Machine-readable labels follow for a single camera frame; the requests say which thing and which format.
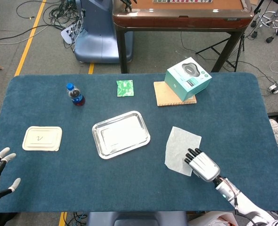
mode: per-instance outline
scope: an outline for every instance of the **table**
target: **table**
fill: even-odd
[[[232,210],[213,183],[165,166],[172,126],[201,135],[201,150],[220,166],[222,176],[261,208],[278,210],[278,148],[257,79],[248,73],[212,76],[197,94],[197,104],[167,107],[157,107],[153,87],[164,74],[13,78],[0,112],[0,150],[9,146],[17,156],[4,169],[0,189],[17,177],[22,181],[0,199],[0,212]],[[129,79],[134,96],[117,97],[116,81]],[[82,90],[84,106],[72,104],[68,82]],[[150,143],[101,159],[91,128],[132,110],[141,113]],[[30,126],[60,126],[59,151],[24,151]]]
[[[213,0],[212,3],[153,3],[138,0],[125,11],[120,0],[113,1],[121,73],[128,73],[125,37],[128,31],[228,32],[231,36],[212,72],[218,72],[253,19],[249,0]]]

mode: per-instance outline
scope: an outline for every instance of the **blue bottle cap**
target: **blue bottle cap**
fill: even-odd
[[[73,90],[73,89],[74,89],[73,83],[68,83],[68,84],[67,84],[67,89],[68,89],[68,90]]]

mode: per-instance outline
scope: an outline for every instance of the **plastic bottle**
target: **plastic bottle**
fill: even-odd
[[[72,99],[73,104],[77,106],[82,106],[86,102],[84,96],[81,94],[81,91],[73,85],[73,83],[67,84],[68,95]]]

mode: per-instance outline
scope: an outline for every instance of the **blue table mat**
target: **blue table mat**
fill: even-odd
[[[197,104],[158,107],[153,82],[164,74],[27,75],[9,83],[0,113],[0,150],[16,158],[5,167],[0,190],[22,179],[0,199],[0,212],[232,210],[195,175],[164,164],[173,126],[202,136],[200,148],[256,205],[278,210],[278,148],[257,79],[249,73],[212,73]],[[133,80],[134,96],[117,97],[117,80]],[[65,86],[86,98],[74,106]],[[150,143],[110,160],[98,156],[92,126],[139,111]],[[24,151],[30,126],[60,126],[58,152]]]

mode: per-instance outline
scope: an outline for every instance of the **concrete floor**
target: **concrete floor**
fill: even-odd
[[[35,18],[32,20],[22,19],[16,15],[15,8],[23,2],[24,0],[0,0],[0,37],[12,36],[33,26]],[[263,4],[263,10],[268,2],[269,0],[266,0]],[[19,10],[26,16],[35,16],[39,7],[39,2],[30,2],[24,4]],[[278,5],[273,2],[269,9],[274,10],[277,7]],[[278,60],[278,37],[271,44],[265,42],[265,39],[271,34],[271,30],[261,29],[257,39],[253,41],[246,39],[245,52],[241,54],[240,60],[257,66],[266,75],[278,80],[278,74],[269,69],[270,63]],[[16,42],[28,37],[29,33],[14,39],[0,41],[0,43]],[[221,41],[228,35],[224,33],[205,35],[205,33],[200,32],[184,32],[182,37],[187,48],[198,51]],[[131,73],[164,73],[167,68],[187,57],[193,57],[201,66],[210,71],[217,59],[217,55],[211,50],[202,53],[202,55],[214,60],[203,60],[194,52],[184,49],[180,41],[180,32],[136,32],[134,41],[134,57],[129,63]],[[0,70],[0,109],[7,84],[16,72],[25,46],[26,41],[15,45],[0,45],[0,65],[4,67],[4,70]],[[33,38],[20,74],[80,74],[88,73],[88,69],[89,64],[78,62],[73,52],[64,48],[59,30],[48,27]],[[262,89],[270,86],[270,82],[262,77],[263,75],[256,68],[248,64],[239,63],[237,71],[250,72],[259,77],[258,81]],[[116,64],[95,64],[94,73],[120,73],[120,67]],[[278,94],[263,99],[268,112],[278,111]],[[22,213],[6,225],[58,225],[59,217],[60,213]]]

